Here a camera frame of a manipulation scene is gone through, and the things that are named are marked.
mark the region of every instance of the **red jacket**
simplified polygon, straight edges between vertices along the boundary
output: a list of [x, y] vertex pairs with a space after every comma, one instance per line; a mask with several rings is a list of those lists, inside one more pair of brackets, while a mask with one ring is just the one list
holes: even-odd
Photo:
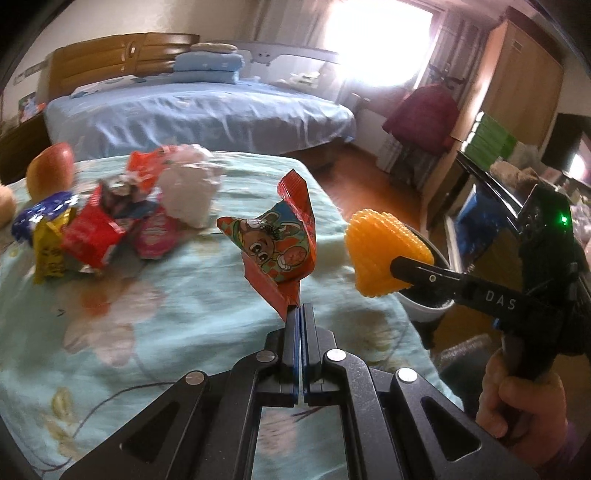
[[382, 128], [403, 145], [440, 156], [449, 149], [447, 139], [459, 114], [449, 90], [434, 83], [407, 96]]

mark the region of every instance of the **wooden wardrobe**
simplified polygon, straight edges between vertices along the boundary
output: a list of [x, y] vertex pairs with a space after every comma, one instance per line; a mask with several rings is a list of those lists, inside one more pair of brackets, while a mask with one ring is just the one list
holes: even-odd
[[484, 111], [518, 141], [541, 147], [550, 129], [563, 80], [554, 40], [525, 15], [509, 9], [489, 34], [482, 59], [443, 156], [422, 192], [421, 229], [432, 227], [451, 185], [462, 172], [454, 166], [459, 148]]

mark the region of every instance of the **snack package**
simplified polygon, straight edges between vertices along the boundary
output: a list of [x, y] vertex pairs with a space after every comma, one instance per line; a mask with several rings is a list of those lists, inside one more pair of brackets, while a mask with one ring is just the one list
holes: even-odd
[[77, 203], [78, 195], [72, 192], [54, 193], [17, 215], [11, 228], [12, 236], [18, 242], [28, 242], [32, 247], [33, 232], [42, 219], [53, 220]]
[[166, 215], [160, 207], [143, 220], [134, 233], [133, 246], [138, 256], [145, 260], [157, 260], [178, 243], [178, 220]]
[[129, 232], [142, 218], [156, 211], [158, 202], [148, 200], [138, 181], [126, 174], [99, 180], [100, 207]]
[[255, 219], [221, 217], [217, 227], [242, 250], [244, 276], [285, 321], [299, 305], [300, 280], [316, 264], [316, 223], [306, 181], [295, 170], [277, 186], [283, 199]]
[[137, 177], [140, 189], [149, 193], [160, 174], [173, 163], [198, 163], [210, 157], [209, 150], [199, 145], [165, 145], [150, 153], [132, 152], [127, 171]]
[[100, 207], [101, 186], [90, 196], [86, 206], [64, 230], [61, 247], [84, 265], [104, 268], [115, 247], [125, 236], [119, 226]]
[[42, 283], [45, 277], [63, 277], [66, 270], [61, 250], [63, 230], [76, 217], [76, 209], [68, 208], [53, 220], [42, 218], [33, 232], [35, 251], [34, 283]]
[[205, 228], [213, 196], [222, 184], [223, 168], [211, 162], [170, 165], [158, 179], [160, 202], [168, 216], [194, 228]]

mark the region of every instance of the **blue pillow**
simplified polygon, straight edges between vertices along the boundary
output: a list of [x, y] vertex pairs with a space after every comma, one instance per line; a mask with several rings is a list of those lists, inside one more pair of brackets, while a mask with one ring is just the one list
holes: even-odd
[[170, 77], [175, 83], [236, 83], [238, 72], [173, 72]]
[[239, 53], [213, 53], [210, 51], [188, 51], [181, 53], [174, 59], [175, 72], [206, 72], [221, 70], [237, 72], [244, 66], [244, 57]]

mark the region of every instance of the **window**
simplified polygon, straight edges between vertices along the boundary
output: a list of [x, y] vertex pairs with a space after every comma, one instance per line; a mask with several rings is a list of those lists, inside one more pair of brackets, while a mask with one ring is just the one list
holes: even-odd
[[348, 76], [372, 86], [401, 85], [424, 66], [431, 12], [397, 0], [333, 5], [325, 46], [342, 55]]

